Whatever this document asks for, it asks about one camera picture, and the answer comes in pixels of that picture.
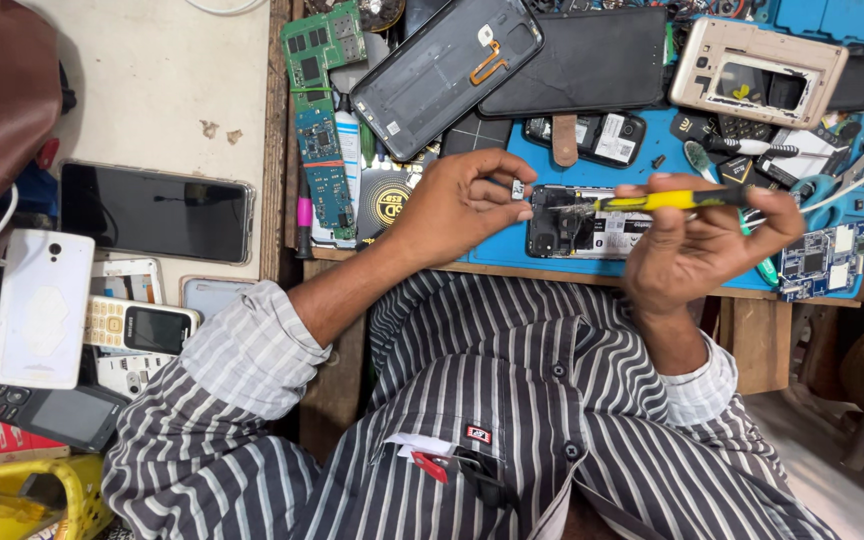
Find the blue silicone repair mat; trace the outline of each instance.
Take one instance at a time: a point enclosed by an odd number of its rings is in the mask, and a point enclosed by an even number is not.
[[[790,4],[801,4],[797,0],[786,0]],[[829,0],[829,4],[842,4],[844,0]],[[864,6],[864,0],[854,0],[855,4]],[[819,4],[813,0],[809,1],[810,5]],[[767,17],[768,20],[777,20],[776,13],[781,13],[781,4],[769,6]],[[823,20],[833,20],[828,13],[825,14]],[[864,36],[864,18],[856,21],[854,26],[849,29],[844,26],[846,23],[841,20],[835,21],[836,32],[851,32],[854,35]],[[788,32],[787,29],[777,28],[769,22],[759,23],[759,26],[769,30],[779,30]],[[825,25],[820,25],[819,30],[825,28]],[[828,35],[822,35],[811,29],[794,31],[795,34],[800,34],[804,37],[815,39],[817,37],[826,38],[826,41],[837,43],[835,39],[829,38]],[[678,114],[678,109],[672,107],[666,110],[641,110],[632,111],[633,114],[643,118],[647,126],[645,139],[642,143],[642,148],[639,151],[638,158],[635,163],[627,169],[614,169],[579,160],[578,163],[564,169],[558,166],[552,160],[552,153],[549,149],[533,144],[522,136],[522,120],[515,122],[511,131],[511,139],[508,150],[517,156],[521,156],[534,170],[538,173],[537,185],[554,184],[562,186],[580,186],[589,188],[612,188],[620,184],[645,184],[648,176],[653,172],[687,172],[697,174],[686,161],[686,156],[683,153],[683,143],[679,141],[670,131],[670,125],[674,117]],[[859,115],[860,122],[864,126],[864,114]],[[864,146],[864,128],[855,138],[852,144],[851,157],[843,165],[845,168],[848,164],[854,162],[861,152],[860,147]],[[660,155],[665,155],[665,162],[657,171],[652,168],[652,161]],[[864,219],[864,208],[855,210],[856,201],[862,199],[864,202],[864,185],[851,191],[846,195],[848,211],[843,218],[843,223],[850,223]],[[625,266],[624,261],[616,260],[580,260],[580,259],[559,259],[559,258],[534,258],[525,254],[525,232],[526,226],[524,223],[514,225],[499,232],[495,236],[483,242],[480,246],[472,250],[461,261],[475,264],[493,264],[496,266],[511,266],[517,268],[532,268],[536,270],[554,270],[559,272],[575,272],[580,274],[593,274],[601,276],[621,276]],[[832,298],[853,298],[858,294],[858,288],[861,286],[861,276],[856,280],[855,286],[846,291],[831,293],[828,296]],[[774,290],[770,287],[755,270],[750,270],[742,276],[727,282],[725,287],[738,289],[756,289],[756,290]]]

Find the white phone back cover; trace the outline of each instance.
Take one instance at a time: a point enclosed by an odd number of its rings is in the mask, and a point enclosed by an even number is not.
[[[52,244],[61,251],[50,252]],[[1,385],[78,385],[94,251],[87,236],[12,232],[0,298]]]

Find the shirt pocket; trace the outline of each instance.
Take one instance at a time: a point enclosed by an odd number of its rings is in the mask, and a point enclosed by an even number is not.
[[[381,410],[369,437],[369,463],[399,445],[396,434],[432,437],[504,461],[505,388],[510,365],[503,360],[454,354],[433,361]]]

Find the floor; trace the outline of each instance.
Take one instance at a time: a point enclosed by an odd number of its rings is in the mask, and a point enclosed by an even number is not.
[[[778,450],[796,496],[843,540],[864,540],[864,469],[839,465],[842,443],[792,409],[781,392],[749,396],[745,403]]]

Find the phone back cover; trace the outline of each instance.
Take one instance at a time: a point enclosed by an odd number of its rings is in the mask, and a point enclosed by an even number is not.
[[[482,115],[614,111],[662,99],[665,7],[546,13],[537,19],[545,46],[479,104]]]
[[[52,244],[61,251],[50,252]],[[87,236],[12,232],[0,299],[0,384],[76,387],[94,251]]]
[[[453,0],[360,80],[352,107],[407,162],[525,65],[545,38],[522,0]],[[473,84],[472,75],[485,80]]]

